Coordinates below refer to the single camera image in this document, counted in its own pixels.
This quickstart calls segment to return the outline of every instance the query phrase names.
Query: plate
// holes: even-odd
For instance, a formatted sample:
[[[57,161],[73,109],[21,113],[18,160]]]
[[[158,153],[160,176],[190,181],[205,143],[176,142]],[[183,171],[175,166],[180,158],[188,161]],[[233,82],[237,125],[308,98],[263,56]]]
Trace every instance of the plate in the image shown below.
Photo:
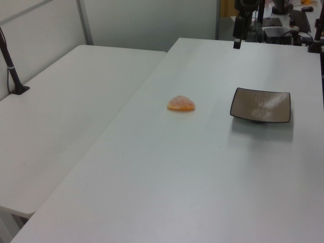
[[[230,115],[256,123],[288,123],[290,93],[237,88]]]

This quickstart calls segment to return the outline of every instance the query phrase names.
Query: plate rim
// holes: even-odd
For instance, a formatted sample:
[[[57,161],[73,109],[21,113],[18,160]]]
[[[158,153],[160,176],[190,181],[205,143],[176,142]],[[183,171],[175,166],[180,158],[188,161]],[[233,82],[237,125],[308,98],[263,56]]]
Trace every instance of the plate rim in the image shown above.
[[[237,93],[237,90],[238,89],[241,89],[241,90],[250,90],[250,91],[258,91],[258,92],[264,92],[264,93],[286,93],[289,95],[289,119],[288,121],[266,121],[266,120],[255,120],[255,119],[248,119],[248,118],[244,118],[244,117],[241,117],[241,116],[237,116],[237,115],[234,115],[232,114],[232,108],[233,108],[233,103],[234,103],[234,100],[235,100],[235,97],[236,97],[236,93]],[[234,97],[232,99],[232,104],[231,104],[231,109],[230,109],[230,113],[229,113],[231,116],[233,117],[236,117],[236,118],[240,118],[240,119],[244,119],[244,120],[249,120],[251,122],[255,122],[255,123],[289,123],[290,120],[291,120],[291,116],[292,116],[292,102],[291,102],[291,95],[290,95],[290,92],[276,92],[276,91],[264,91],[264,90],[252,90],[252,89],[245,89],[245,88],[240,88],[240,87],[237,87],[236,88],[236,91],[235,91],[235,94],[234,94]]]

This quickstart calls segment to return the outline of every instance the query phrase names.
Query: desk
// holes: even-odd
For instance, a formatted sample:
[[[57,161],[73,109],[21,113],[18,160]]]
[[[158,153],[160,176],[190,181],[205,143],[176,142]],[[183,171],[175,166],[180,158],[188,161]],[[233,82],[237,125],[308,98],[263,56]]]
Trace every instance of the desk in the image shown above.
[[[231,117],[237,87],[291,92],[291,122]],[[179,39],[12,243],[321,242],[323,145],[319,55]]]
[[[0,102],[0,210],[29,218],[164,52],[79,46]]]

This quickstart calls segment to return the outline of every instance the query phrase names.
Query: orange gummy candy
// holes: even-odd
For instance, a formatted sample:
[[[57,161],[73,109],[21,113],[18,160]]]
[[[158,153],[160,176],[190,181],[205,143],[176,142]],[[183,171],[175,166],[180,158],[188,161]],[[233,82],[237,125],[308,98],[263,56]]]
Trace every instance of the orange gummy candy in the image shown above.
[[[174,97],[168,103],[168,109],[172,110],[194,110],[194,103],[185,96]]]

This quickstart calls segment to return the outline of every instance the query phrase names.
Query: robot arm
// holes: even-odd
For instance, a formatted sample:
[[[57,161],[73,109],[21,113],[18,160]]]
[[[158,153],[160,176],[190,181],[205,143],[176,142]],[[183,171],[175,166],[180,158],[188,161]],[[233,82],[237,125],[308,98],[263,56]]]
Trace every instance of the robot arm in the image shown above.
[[[234,7],[239,12],[239,16],[235,19],[233,31],[235,49],[240,49],[242,39],[247,39],[252,14],[259,8],[260,3],[264,4],[264,0],[235,0]]]

